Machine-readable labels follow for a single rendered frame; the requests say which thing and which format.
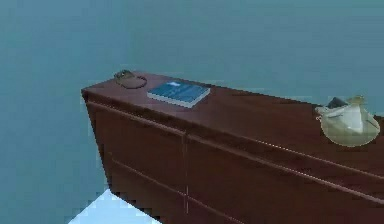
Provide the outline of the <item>blue book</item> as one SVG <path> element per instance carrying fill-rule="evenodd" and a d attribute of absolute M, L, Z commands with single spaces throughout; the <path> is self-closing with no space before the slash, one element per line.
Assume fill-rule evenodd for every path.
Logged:
<path fill-rule="evenodd" d="M 210 94 L 210 88 L 181 81 L 168 81 L 147 91 L 151 99 L 192 108 Z"/>

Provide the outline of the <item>small black and white items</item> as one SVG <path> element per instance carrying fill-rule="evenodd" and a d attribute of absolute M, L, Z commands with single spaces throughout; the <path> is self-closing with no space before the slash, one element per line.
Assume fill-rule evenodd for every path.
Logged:
<path fill-rule="evenodd" d="M 335 128 L 362 133 L 364 129 L 365 109 L 362 107 L 365 99 L 358 95 L 346 101 L 334 97 L 327 106 L 318 107 L 317 113 L 321 121 Z"/>

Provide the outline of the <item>pale green glass bowl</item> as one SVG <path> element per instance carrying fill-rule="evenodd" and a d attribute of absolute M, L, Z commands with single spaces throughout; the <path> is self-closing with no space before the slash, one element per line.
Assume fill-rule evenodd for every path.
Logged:
<path fill-rule="evenodd" d="M 363 146 L 373 141 L 380 133 L 380 124 L 374 116 L 365 109 L 365 120 L 363 121 L 364 129 L 362 133 L 349 131 L 347 129 L 335 128 L 332 125 L 325 124 L 321 121 L 320 115 L 316 119 L 320 122 L 323 134 L 333 143 L 345 147 Z"/>

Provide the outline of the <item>dark red wooden dresser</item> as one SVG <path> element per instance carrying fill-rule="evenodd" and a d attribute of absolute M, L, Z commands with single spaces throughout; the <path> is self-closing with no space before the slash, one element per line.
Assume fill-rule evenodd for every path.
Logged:
<path fill-rule="evenodd" d="M 212 86 L 192 108 L 114 78 L 82 96 L 109 189 L 161 224 L 384 224 L 384 117 L 331 142 L 316 104 Z"/>

